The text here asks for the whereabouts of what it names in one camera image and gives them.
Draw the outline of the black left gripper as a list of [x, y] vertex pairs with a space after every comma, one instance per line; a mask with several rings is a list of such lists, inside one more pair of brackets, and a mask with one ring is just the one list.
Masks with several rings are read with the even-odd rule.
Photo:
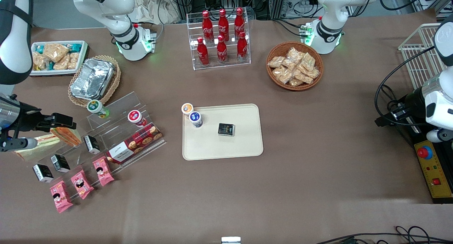
[[422, 89], [415, 89], [403, 98], [404, 107], [390, 111], [391, 118], [379, 117], [375, 120], [378, 127], [406, 126], [411, 119], [413, 123], [426, 123], [426, 106]]

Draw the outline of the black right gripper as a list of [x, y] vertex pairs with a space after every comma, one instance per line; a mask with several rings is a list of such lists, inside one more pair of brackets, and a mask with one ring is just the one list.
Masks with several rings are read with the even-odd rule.
[[48, 122], [48, 115], [43, 115], [37, 107], [16, 100], [16, 95], [10, 96], [11, 123], [10, 130], [16, 132], [43, 131], [50, 132], [51, 128], [65, 127], [76, 129], [77, 124], [73, 117], [60, 113], [52, 114], [52, 122]]

